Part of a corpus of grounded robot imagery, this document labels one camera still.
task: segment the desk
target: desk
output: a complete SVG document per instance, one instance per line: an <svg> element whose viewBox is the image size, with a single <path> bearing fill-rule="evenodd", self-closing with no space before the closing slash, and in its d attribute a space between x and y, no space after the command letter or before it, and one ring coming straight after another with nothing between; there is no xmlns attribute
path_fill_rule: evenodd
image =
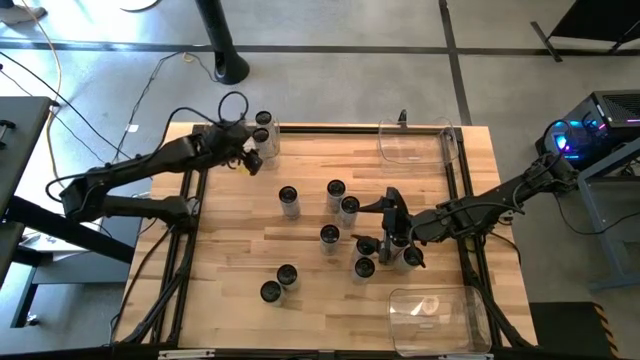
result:
<svg viewBox="0 0 640 360"><path fill-rule="evenodd" d="M125 244L15 195L36 149L50 106L51 99L46 97L0 97L0 119L15 124L13 129L7 129L2 135L5 146L0 149L0 286L12 262L32 267L11 327L26 324L38 285L89 283L96 282L96 278L97 282L124 281L133 257L130 244L135 238L132 236ZM47 159L45 154L35 154L34 158L41 166L50 166L48 162L41 161ZM46 176L46 170L39 169L35 176ZM25 226L91 252L51 263L47 261L50 254L19 245Z"/></svg>
<svg viewBox="0 0 640 360"><path fill-rule="evenodd" d="M173 124L166 140L187 135L192 127ZM463 127L462 134L475 192L498 185L488 128ZM386 307L393 289L462 284L454 241L428 245L427 268L405 276L376 263L376 274L362 286L352 285L349 278L353 241L341 240L337 255L321 254L320 228L333 222L333 216L325 213L326 185L334 178L343 180L347 193L363 205L379 199L389 185L400 190L412 213L449 199L444 171L385 172L377 139L376 134L287 133L282 134L276 170L261 171L255 177L226 167L209 170L180 348L392 350ZM181 174L155 176L151 196L178 194L181 182ZM296 187L300 194L302 216L296 221L282 217L277 193L284 185ZM381 219L379 214L359 214L353 233L380 237ZM165 229L157 223L141 236L130 279ZM496 232L512 239L506 227ZM157 298L167 249L165 242L142 270L117 339L131 333ZM492 236L485 251L497 303L524 338L535 343L516 253ZM277 268L286 263L298 268L301 288L287 298L284 307L274 308L262 302L259 289L275 279ZM163 334L168 333L172 307L170 303Z"/></svg>

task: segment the transparent container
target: transparent container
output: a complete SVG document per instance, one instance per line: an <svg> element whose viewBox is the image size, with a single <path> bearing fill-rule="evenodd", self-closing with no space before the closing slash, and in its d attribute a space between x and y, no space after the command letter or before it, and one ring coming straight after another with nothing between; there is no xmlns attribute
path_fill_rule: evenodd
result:
<svg viewBox="0 0 640 360"><path fill-rule="evenodd" d="M485 354L491 348L484 303L473 287L396 289L388 310L402 356Z"/></svg>
<svg viewBox="0 0 640 360"><path fill-rule="evenodd" d="M280 166L280 122L268 111L260 111L255 120L246 120L245 126L252 132L256 129L265 129L269 135L262 143L258 143L252 136L245 144L245 148L256 149L262 159L261 171L275 170Z"/></svg>
<svg viewBox="0 0 640 360"><path fill-rule="evenodd" d="M383 120L378 127L378 150L390 167L441 169L458 158L458 144L449 119L440 117L431 125L410 126Z"/></svg>

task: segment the black cable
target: black cable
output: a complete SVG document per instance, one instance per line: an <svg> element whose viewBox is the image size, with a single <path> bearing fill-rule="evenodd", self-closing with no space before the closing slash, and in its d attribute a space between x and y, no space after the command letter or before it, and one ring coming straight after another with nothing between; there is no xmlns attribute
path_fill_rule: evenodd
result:
<svg viewBox="0 0 640 360"><path fill-rule="evenodd" d="M29 96L33 96L31 95L30 92L28 92L27 90L25 90L25 88L22 87L22 85L20 85L17 81L15 81L11 76L9 76L7 73L5 73L4 71L0 70L0 73L2 73L2 75L4 75L7 79L11 80L17 87L20 88L20 90L26 92L27 94L29 94Z"/></svg>
<svg viewBox="0 0 640 360"><path fill-rule="evenodd" d="M551 124L547 125L546 129L544 129L544 133L542 134L542 140L543 142L546 141L547 139L547 135L549 134L549 130L551 130L551 128L557 124L557 123L564 123L567 128L569 129L569 136L571 136L572 131L571 130L571 125L569 125L569 123L567 123L564 120L556 120L551 122ZM558 151L558 156L553 159L553 161L551 162L551 164L549 164L549 166L547 166L544 170L542 170L541 172L537 173L536 175L532 176L531 179L528 180L528 182L533 181L537 178L539 178L540 176L542 176L543 174L545 174L546 172L548 172L549 170L551 170L552 167L556 166L556 164L558 163L558 161L560 161L560 159L564 156L564 152L567 149L567 145L565 144L565 147L563 147L562 149L560 149ZM522 182L520 184L518 184L518 186L516 186L515 189L513 189L513 193L511 194L511 202L513 203L513 205L517 206L518 209L520 209L520 213L524 215L524 212L522 211L522 208L518 205L518 202L516 201L516 197L518 195L518 190L520 190L520 188L525 184L525 182Z"/></svg>
<svg viewBox="0 0 640 360"><path fill-rule="evenodd" d="M138 236L144 234L145 232L147 232L147 230L151 229L151 227L153 225L155 225L156 221L158 221L158 218L153 219L153 221L151 222L151 224L147 225L146 228L144 228L144 230L140 230L140 232L138 233Z"/></svg>
<svg viewBox="0 0 640 360"><path fill-rule="evenodd" d="M42 80L42 78L40 78L38 75L36 75L33 71L29 70L29 68L27 68L26 66L22 65L21 63L19 63L18 61L14 60L13 58L11 58L9 55L5 54L4 52L0 51L0 55L4 56L5 58L7 58L9 61L13 62L14 64L20 66L22 69L24 69L25 71L27 71L29 74L31 74L33 77L35 77L36 79L38 79L41 83L43 83L46 87L49 88L49 90L53 91L53 93L55 93L56 95L58 95L58 97L65 102L65 104L69 105L69 107L71 108L71 110L73 110L73 112L75 112L80 119L82 119L82 121L87 124L87 126L100 138L102 139L104 142L106 142L107 144L109 144L112 148L116 149L117 152L121 153L122 155L124 155L127 159L131 159L131 157L125 153L123 153L122 151L120 151L120 149L118 149L115 145L113 145L109 140L107 140L104 136L102 136L98 130L96 130L93 125L91 125L91 123L69 102L67 101L67 99L65 99L62 95L60 95L59 92L55 91L49 84L47 84L46 81Z"/></svg>
<svg viewBox="0 0 640 360"><path fill-rule="evenodd" d="M111 233L109 232L109 230L105 229L105 228L104 228L104 226L102 226L102 224L96 224L96 223L93 223L93 224L98 225L98 227L99 227L100 229L102 229L102 231L104 231L105 233L107 233L107 235L109 235L109 237L113 239L113 235L111 235Z"/></svg>
<svg viewBox="0 0 640 360"><path fill-rule="evenodd" d="M595 131L593 130L593 126L592 125L587 125L584 123L585 120L587 120L587 117L589 117L591 115L591 110L587 111L586 114L584 114L584 116L582 117L582 119L580 120L580 123L582 124L582 127L587 131L587 133L591 136L591 137L595 137Z"/></svg>
<svg viewBox="0 0 640 360"><path fill-rule="evenodd" d="M142 100L144 99L144 97L147 95L147 93L149 92L150 88L151 88L151 83L156 79L156 77L158 76L158 74L160 73L160 69L162 68L162 65L164 64L165 61L169 60L170 58L178 55L178 54L185 54L185 55L189 55L193 58L195 58L198 61L198 64L200 64L200 67L204 69L204 71L207 72L207 75L209 76L209 79L212 82L218 82L213 75L211 74L211 71L209 71L209 69L204 66L204 64L202 63L202 60L200 59L200 57L198 57L195 54L189 53L189 52L183 52L183 51L178 51L175 52L171 55L165 56L162 59L158 60L158 63L156 64L156 67L153 69L153 71L151 72L151 76L149 76L149 79L147 80L147 84L145 85L144 89L142 89L142 93L140 93L140 97L138 97L138 101L136 101L135 105L133 105L133 109L131 110L131 116L129 116L129 122L127 123L127 128L129 126L131 126L131 124L133 124L133 119L136 116L136 113L138 112L138 109L140 108L140 104L142 102ZM122 137L120 138L120 142L118 143L118 149L122 149L122 146L124 146L124 141L127 138L127 135L129 134L129 131L125 131L122 134ZM116 153L116 156L113 158L113 161L115 162L115 160L118 158L118 154Z"/></svg>
<svg viewBox="0 0 640 360"><path fill-rule="evenodd" d="M560 204L560 199L558 199L558 196L556 194L553 194L553 197L556 199L556 203L558 204L558 210L560 210L560 216L562 217L562 220L564 221L564 223L569 227L569 229L571 229L571 231L573 231L576 234L580 234L580 235L600 235L600 234L604 234L607 230L609 230L612 227L620 224L624 220L627 220L627 219L629 219L631 217L640 215L640 211L636 211L634 213L625 215L625 216L621 217L620 219L616 220L613 224L607 226L606 228L604 228L604 229L602 229L600 231L593 231L593 232L580 231L580 230L577 230L575 227L573 227L573 225L571 225L569 223L569 221L567 220L567 218L565 217L564 211L562 210L562 205Z"/></svg>
<svg viewBox="0 0 640 360"><path fill-rule="evenodd" d="M411 229L409 230L409 244L410 244L410 246L415 249L415 244L413 243L414 242L413 233L415 232L415 229L419 228L420 226L429 225L429 224L432 224L432 223L435 223L435 222L439 222L442 219L450 217L451 215L453 215L453 214L455 214L457 212L460 212L460 211L463 211L463 210L468 210L468 209L474 208L474 207L481 207L481 206L496 206L496 207L502 207L502 208L506 208L506 209L513 210L513 211L516 211L516 212L520 212L520 213L522 212L521 210L518 210L513 206L506 205L506 204L501 204L501 203L492 203L492 202L482 202L482 203L476 203L476 204L469 204L469 205L461 206L459 208L455 208L455 209L449 211L448 213L445 213L442 216L438 216L436 219L425 221L423 223L420 223L420 224L417 224L417 225L414 225L413 227L411 227Z"/></svg>
<svg viewBox="0 0 640 360"><path fill-rule="evenodd" d="M29 91L27 91L25 88L23 88L16 80L14 80L11 76L9 76L9 74L5 73L4 71L0 70L0 73L2 73L2 75L6 76L7 79L13 81L13 83L20 88L20 90L22 90L24 93L26 93L29 96L33 96L33 94L31 94ZM82 144L82 146L84 146L87 150L89 150L90 153L93 154L93 156L96 157L96 159L98 159L98 161L100 161L101 163L106 163L106 161L102 160L100 158L100 156L98 156L98 154L95 153L95 151L93 151L89 145L87 145L84 141L82 141L82 139L80 139L74 132L73 130L71 130L71 128L69 128L69 126L67 126L67 124L62 121L62 119L60 117L58 117L57 114L54 114L53 116L54 119L57 119L60 124L62 124L62 126L64 126L65 129L67 129L67 131L69 131L69 133L71 134L71 136L73 136L76 140L78 140L78 142L80 142L80 144Z"/></svg>
<svg viewBox="0 0 640 360"><path fill-rule="evenodd" d="M224 104L224 101L231 95L238 95L244 100L244 111L240 113L240 117L238 118L238 120L235 120L234 123L231 124L229 127L235 126L237 123L244 120L245 116L249 112L249 100L247 99L247 97L240 91L229 91L222 97L222 99L220 99L220 102L218 103L218 119L220 119L221 123L224 123L225 121L229 121L222 117L222 105Z"/></svg>
<svg viewBox="0 0 640 360"><path fill-rule="evenodd" d="M177 108L177 109L173 110L173 111L171 112L171 114L169 115L169 119L167 120L167 123L165 124L165 127L164 127L164 131L163 131L163 133L162 133L162 139L161 139L161 140L160 140L160 142L158 143L158 146L156 146L155 150L154 150L154 151L153 151L149 156L147 156L147 157L146 157L142 162L139 162L139 163L137 163L137 162L132 162L131 164L128 164L128 166L121 167L121 168L119 168L119 169L120 169L120 170L123 170L123 169L129 168L129 167L137 167L137 166L141 166L141 165L143 165L143 164L148 163L149 161L151 161L151 159L153 159L153 158L156 156L156 154L158 154L158 151L160 150L160 148L161 148L161 147L162 147L162 145L164 144L164 140L165 140L165 138L167 137L167 132L169 131L169 125L171 125L171 121L173 120L173 117L174 117L174 116L175 116L175 114L177 114L179 111L183 111L183 110L190 111L190 112L192 112L192 113L194 113L194 114L196 114L196 115L201 116L202 118L204 118L204 119L206 119L207 121L209 121L209 122L213 123L214 125L216 125L216 126L220 126L220 125L219 125L219 124L217 124L213 119L211 119L211 118L207 117L206 115L204 115L203 113L199 112L198 110L195 110L195 109L192 109L192 108L190 108L190 107L186 107L186 106L179 107L179 108ZM110 171L109 169L104 169L104 170L92 171L92 172L91 172L91 174L93 174L93 175L107 174L107 173L109 173L109 171ZM61 182L61 181L64 181L64 180L75 179L75 178L83 177L83 176L85 176L85 175L86 175L86 173L78 173L78 174L67 175L67 176L63 176L63 177L60 177L60 178L54 179L54 180L50 181L50 182L45 186L45 192L46 192L47 196L48 196L51 200L53 200L53 201L55 201L55 202L62 202L60 199L55 198L55 197L51 194L51 190L50 190L51 186L52 186L53 184L55 184L55 183L58 183L58 182ZM91 192L93 189L94 189L94 187L89 188L89 189L87 190L87 193Z"/></svg>
<svg viewBox="0 0 640 360"><path fill-rule="evenodd" d="M190 200L193 200L193 199L197 199L197 196L188 197L187 199L185 199L185 201L189 202ZM196 203L193 205L193 208L191 209L191 215L194 214L194 212L196 211L196 208L199 208L199 205L200 205L200 201L196 201ZM142 234L143 232L145 232L149 228L151 228L151 226L153 224L155 224L156 220L158 220L158 219L156 218L151 223L151 225L149 225L146 229L144 229L143 231L138 233L138 235ZM133 278L131 279L131 284L129 285L129 288L127 289L127 292L124 294L124 297L122 299L122 304L120 305L120 309L118 310L118 313L116 315L114 315L111 318L111 320L109 321L109 345L110 346L113 346L113 329L115 329L118 326L118 323L120 323L120 316L122 315L122 312L124 311L124 307L127 304L127 301L129 300L129 295L131 295L131 289L133 289L133 285L136 283L136 281L140 277L140 273L142 272L142 268L147 263L147 261L149 261L149 259L151 258L151 255L153 254L153 252L156 251L158 246L160 246L160 244L167 238L167 236L171 233L171 231L173 231L173 228L174 228L174 226L169 227L167 229L167 231L164 232L162 237L151 247L151 249L149 249L149 252L146 253L145 256L142 258L142 261L140 262L140 266L138 266L138 269L136 270L136 273L133 275Z"/></svg>
<svg viewBox="0 0 640 360"><path fill-rule="evenodd" d="M173 226L168 228L167 231L165 231L164 234L160 237L160 239L158 239L158 241L156 241L156 243L153 244L151 249L149 249L149 252L147 252L144 255L144 257L142 258L142 261L140 262L140 266L138 266L138 269L136 270L135 274L133 275L133 278L131 278L131 283L129 284L129 288L127 289L127 291L124 294L124 297L122 298L122 304L120 305L120 309L118 310L118 313L113 318L111 318L111 321L109 322L109 328L110 328L109 329L109 333L110 333L109 343L111 345L113 344L113 330L120 323L120 318L121 318L122 312L124 311L124 307L127 305L127 301L129 301L129 296L131 295L131 289L133 289L133 286L135 285L136 281L138 281L138 278L140 277L140 274L142 273L142 269L147 264L149 259L151 259L151 255L153 255L153 253L160 246L160 244L162 244L162 242L164 242L164 240L169 236L169 234L171 233L172 230L173 230Z"/></svg>
<svg viewBox="0 0 640 360"><path fill-rule="evenodd" d="M506 237L502 236L502 235L498 235L496 233L494 233L493 231L490 232L489 234L497 237L498 239L509 243L509 245L516 251L516 253L518 254L518 264L522 265L522 257L520 256L520 249L518 249L518 246L516 244L514 244L513 242L511 242L511 240L507 239Z"/></svg>

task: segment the table leg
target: table leg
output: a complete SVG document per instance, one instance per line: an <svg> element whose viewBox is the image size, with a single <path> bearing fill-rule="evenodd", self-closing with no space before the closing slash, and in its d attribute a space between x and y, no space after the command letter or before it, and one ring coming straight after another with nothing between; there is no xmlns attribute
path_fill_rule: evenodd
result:
<svg viewBox="0 0 640 360"><path fill-rule="evenodd" d="M241 82L249 75L249 64L233 46L220 0L196 0L196 4L215 52L214 76L226 85Z"/></svg>
<svg viewBox="0 0 640 360"><path fill-rule="evenodd" d="M19 222L70 244L100 255L131 263L134 248L86 226L44 209L21 197L13 196L7 206L5 219Z"/></svg>
<svg viewBox="0 0 640 360"><path fill-rule="evenodd" d="M33 284L33 278L36 275L36 271L38 270L37 266L31 268L29 272L29 276L27 278L27 283L22 290L22 295L20 296L20 301L18 302L18 307L16 309L15 314L13 315L13 320L11 320L12 328L21 328L27 325L27 318L29 317L29 309L31 309L31 304L33 303L33 298L36 296L36 291L38 291L38 284Z"/></svg>

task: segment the cup lid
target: cup lid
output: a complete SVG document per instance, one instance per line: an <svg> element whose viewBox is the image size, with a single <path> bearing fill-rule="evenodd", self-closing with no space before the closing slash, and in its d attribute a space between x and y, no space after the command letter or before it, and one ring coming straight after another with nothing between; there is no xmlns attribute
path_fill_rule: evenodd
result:
<svg viewBox="0 0 640 360"><path fill-rule="evenodd" d="M360 208L360 201L353 196L347 196L342 199L342 203L340 205L342 210L347 214L355 214Z"/></svg>
<svg viewBox="0 0 640 360"><path fill-rule="evenodd" d="M253 138L253 141L257 143L263 143L269 140L269 130L263 128L256 129L253 131L251 137Z"/></svg>
<svg viewBox="0 0 640 360"><path fill-rule="evenodd" d="M356 242L356 249L362 255L369 256L376 252L377 244L373 239L358 239Z"/></svg>
<svg viewBox="0 0 640 360"><path fill-rule="evenodd" d="M298 192L293 186L285 186L280 189L278 197L280 198L280 201L284 203L292 203L298 197Z"/></svg>
<svg viewBox="0 0 640 360"><path fill-rule="evenodd" d="M277 278L280 284L291 285L298 278L298 271L293 265L285 264L278 269Z"/></svg>
<svg viewBox="0 0 640 360"><path fill-rule="evenodd" d="M376 271L376 265L369 258L360 258L355 265L356 274L362 278L368 278Z"/></svg>
<svg viewBox="0 0 640 360"><path fill-rule="evenodd" d="M271 113L268 111L260 111L256 114L256 122L260 125L267 125L271 122Z"/></svg>
<svg viewBox="0 0 640 360"><path fill-rule="evenodd" d="M320 238L323 242L332 244L340 238L340 230L335 225L325 225L320 230Z"/></svg>
<svg viewBox="0 0 640 360"><path fill-rule="evenodd" d="M260 297L262 297L262 300L266 302L270 303L278 301L280 295L282 295L282 288L280 287L280 284L273 280L267 281L260 288Z"/></svg>
<svg viewBox="0 0 640 360"><path fill-rule="evenodd" d="M419 266L420 261L424 259L422 250L412 246L404 249L402 256L404 257L404 261L411 266Z"/></svg>
<svg viewBox="0 0 640 360"><path fill-rule="evenodd" d="M346 191L347 187L341 180L331 180L327 185L327 192L331 194L331 196L342 196Z"/></svg>

